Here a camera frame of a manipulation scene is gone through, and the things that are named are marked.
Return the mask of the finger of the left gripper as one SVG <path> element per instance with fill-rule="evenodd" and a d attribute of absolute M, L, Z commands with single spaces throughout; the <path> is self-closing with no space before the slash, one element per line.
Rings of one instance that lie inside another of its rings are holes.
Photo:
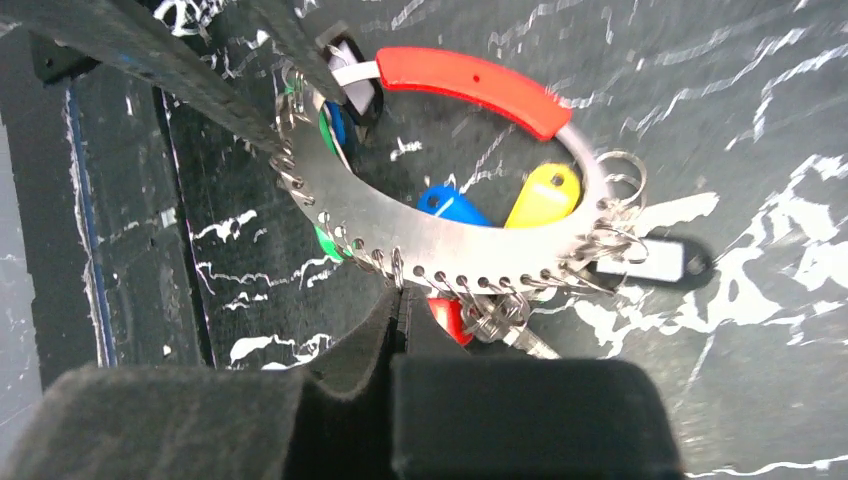
<path fill-rule="evenodd" d="M 314 42 L 302 28 L 290 1 L 251 0 L 245 5 L 259 28 L 265 31 L 279 51 L 327 100 L 344 104 L 347 95 L 336 81 Z"/>
<path fill-rule="evenodd" d="M 282 151 L 256 108 L 135 1 L 3 1 L 1 16 L 174 94 L 263 151 Z"/>

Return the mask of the keyring with coloured tags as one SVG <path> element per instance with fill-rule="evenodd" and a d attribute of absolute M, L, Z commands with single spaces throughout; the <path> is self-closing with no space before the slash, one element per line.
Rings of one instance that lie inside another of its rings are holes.
<path fill-rule="evenodd" d="M 656 233 L 666 208 L 646 204 L 642 160 L 596 152 L 570 108 L 530 78 L 443 49 L 386 47 L 367 60 L 342 36 L 318 66 L 346 100 L 332 101 L 302 69 L 283 74 L 276 99 L 283 150 L 274 159 L 281 183 L 327 251 L 397 288 L 427 289 L 434 316 L 458 343 L 501 342 L 554 359 L 556 349 L 527 324 L 541 293 L 615 295 L 627 283 L 691 292 L 713 279 L 704 245 Z M 355 128 L 372 121 L 385 91 L 476 104 L 556 146 L 563 159 L 528 174 L 502 223 L 450 184 L 403 202 L 351 166 Z"/>

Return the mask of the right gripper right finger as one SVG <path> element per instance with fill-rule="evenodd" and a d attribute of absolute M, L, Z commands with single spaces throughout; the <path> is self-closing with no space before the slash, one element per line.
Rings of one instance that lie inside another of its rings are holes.
<path fill-rule="evenodd" d="M 390 468 L 398 479 L 681 479 L 660 392 L 622 360 L 473 356 L 392 291 Z"/>

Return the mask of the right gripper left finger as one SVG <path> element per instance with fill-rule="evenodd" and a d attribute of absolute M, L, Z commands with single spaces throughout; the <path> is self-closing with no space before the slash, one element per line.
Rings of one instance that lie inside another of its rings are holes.
<path fill-rule="evenodd" d="M 46 392 L 5 479 L 388 479 L 402 298 L 284 371 L 79 368 Z"/>

